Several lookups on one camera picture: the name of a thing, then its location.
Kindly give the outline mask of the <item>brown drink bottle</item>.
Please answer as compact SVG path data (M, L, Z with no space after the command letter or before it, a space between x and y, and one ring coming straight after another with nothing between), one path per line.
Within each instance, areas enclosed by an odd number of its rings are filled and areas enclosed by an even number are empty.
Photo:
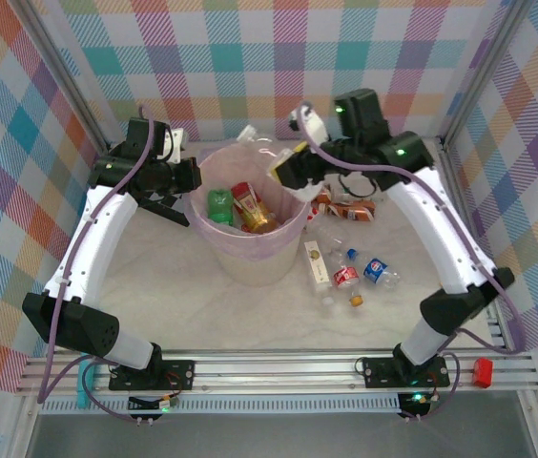
M319 213L339 218L341 215L337 209L337 204L333 200L331 188L324 186L312 201L312 207Z

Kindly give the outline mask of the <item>black grey chessboard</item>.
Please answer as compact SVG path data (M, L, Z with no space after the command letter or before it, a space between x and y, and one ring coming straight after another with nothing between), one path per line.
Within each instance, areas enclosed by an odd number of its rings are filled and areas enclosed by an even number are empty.
M184 214L182 195L160 196L157 193L153 193L148 198L142 198L138 207L183 227L190 225L189 220Z

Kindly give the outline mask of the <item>green plastic bottle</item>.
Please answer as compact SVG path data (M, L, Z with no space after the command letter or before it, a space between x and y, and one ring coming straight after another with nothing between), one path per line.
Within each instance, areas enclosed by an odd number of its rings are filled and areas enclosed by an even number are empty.
M234 197L230 189L210 190L207 195L207 218L218 224L232 226Z

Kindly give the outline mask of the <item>brown tea bottle red label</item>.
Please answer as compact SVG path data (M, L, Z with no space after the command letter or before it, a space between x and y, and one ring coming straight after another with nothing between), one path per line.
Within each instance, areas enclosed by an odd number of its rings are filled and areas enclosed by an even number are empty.
M276 216L268 210L250 183L236 184L231 188L231 193L245 232L266 234L279 227Z

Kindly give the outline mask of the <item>clear unlabelled plastic bottle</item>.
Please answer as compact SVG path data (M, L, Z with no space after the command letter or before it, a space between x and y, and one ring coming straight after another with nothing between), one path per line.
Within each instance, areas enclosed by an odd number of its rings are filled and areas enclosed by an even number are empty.
M342 252L348 242L348 235L340 227L321 225L316 229L321 245L328 252Z

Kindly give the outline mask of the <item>white rectangular box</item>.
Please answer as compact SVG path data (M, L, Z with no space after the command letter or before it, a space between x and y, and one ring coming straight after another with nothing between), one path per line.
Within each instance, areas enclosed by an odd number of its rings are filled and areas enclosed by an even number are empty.
M302 243L312 289L324 306L334 304L333 283L318 242L315 239L305 239Z

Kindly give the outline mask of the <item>white plastic waste bin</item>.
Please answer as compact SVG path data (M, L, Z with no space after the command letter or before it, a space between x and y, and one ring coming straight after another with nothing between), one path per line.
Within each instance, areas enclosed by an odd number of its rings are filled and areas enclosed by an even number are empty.
M221 144L215 148L203 149L197 154L197 157L204 153L211 153L231 144ZM220 266L235 281L250 286L265 286L279 281L291 269L298 253L301 233L295 240L288 243L286 247L278 252L275 256L264 260L247 260L230 256L218 251L207 241L204 239L203 240L209 245L210 251L217 256Z

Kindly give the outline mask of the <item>red label bottle orange cap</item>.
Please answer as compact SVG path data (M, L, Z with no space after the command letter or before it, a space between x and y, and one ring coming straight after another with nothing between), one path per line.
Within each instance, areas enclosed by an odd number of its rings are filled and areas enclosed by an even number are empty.
M359 274L342 251L331 250L328 253L328 270L334 286L346 295L350 305L361 306L363 297L360 291Z

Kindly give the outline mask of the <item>blue red label bottle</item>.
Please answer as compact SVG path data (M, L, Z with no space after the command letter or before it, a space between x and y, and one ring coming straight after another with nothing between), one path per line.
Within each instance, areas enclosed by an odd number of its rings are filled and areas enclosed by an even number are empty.
M359 275L375 285L391 289L400 281L399 274L391 266L370 252L350 248L346 256Z

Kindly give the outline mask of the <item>small black electronics board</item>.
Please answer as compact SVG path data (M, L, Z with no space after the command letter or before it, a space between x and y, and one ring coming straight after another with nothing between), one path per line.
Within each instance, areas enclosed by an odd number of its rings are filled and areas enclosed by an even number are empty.
M130 396L127 409L130 416L140 426L146 422L150 426L178 406L179 399L175 394L165 395L158 399L144 399Z
M433 394L430 392L399 393L400 412L398 415L406 421L419 420L427 415L433 404Z

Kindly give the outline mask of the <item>red emergency stop button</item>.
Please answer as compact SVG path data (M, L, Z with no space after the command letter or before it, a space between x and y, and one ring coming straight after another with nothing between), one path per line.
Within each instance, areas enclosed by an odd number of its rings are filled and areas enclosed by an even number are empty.
M479 358L472 369L472 384L479 388L489 388L492 384L493 362L487 358Z

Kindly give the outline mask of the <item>aluminium side rail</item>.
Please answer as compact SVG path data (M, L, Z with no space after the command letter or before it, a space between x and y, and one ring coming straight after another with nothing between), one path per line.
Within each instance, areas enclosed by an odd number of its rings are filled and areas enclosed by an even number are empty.
M459 179L457 178L452 160L449 156L448 146L440 136L437 136L435 140L437 158L442 168L444 182L448 188L450 198L452 199L453 204L460 214L466 228L472 235L473 239L477 241L478 234L474 227L471 214L466 206L466 197ZM493 345L499 345L504 349L511 349L513 340L510 335L508 323L504 323L504 316L500 305L500 301L496 300L486 308L491 341Z

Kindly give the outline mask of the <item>aluminium frame post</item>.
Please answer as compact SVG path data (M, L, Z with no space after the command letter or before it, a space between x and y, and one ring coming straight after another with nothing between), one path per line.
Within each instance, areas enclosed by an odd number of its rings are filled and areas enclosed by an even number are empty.
M431 127L443 144L463 129L534 0L487 0Z
M24 29L30 35L31 41L41 54L57 85L64 92L93 146L101 155L106 154L108 152L108 143L32 1L8 1Z

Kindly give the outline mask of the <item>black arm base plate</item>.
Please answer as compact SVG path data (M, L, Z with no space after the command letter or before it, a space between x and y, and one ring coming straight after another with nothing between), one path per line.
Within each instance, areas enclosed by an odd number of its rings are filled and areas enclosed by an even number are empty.
M190 391L195 377L193 360L162 360L146 369L118 365L110 369L110 391Z
M366 388L434 388L450 386L445 359L435 356L415 366L394 358L363 358Z

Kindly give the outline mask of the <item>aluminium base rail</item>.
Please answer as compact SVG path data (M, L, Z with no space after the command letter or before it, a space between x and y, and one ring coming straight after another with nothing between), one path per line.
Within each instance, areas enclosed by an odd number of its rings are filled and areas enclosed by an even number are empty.
M342 394L365 389L362 353L354 351L174 352L168 360L193 360L193 394ZM493 361L494 391L538 389L538 371L527 353L501 356L480 349L447 356L449 378L460 376L458 389L474 391L472 369L482 357Z

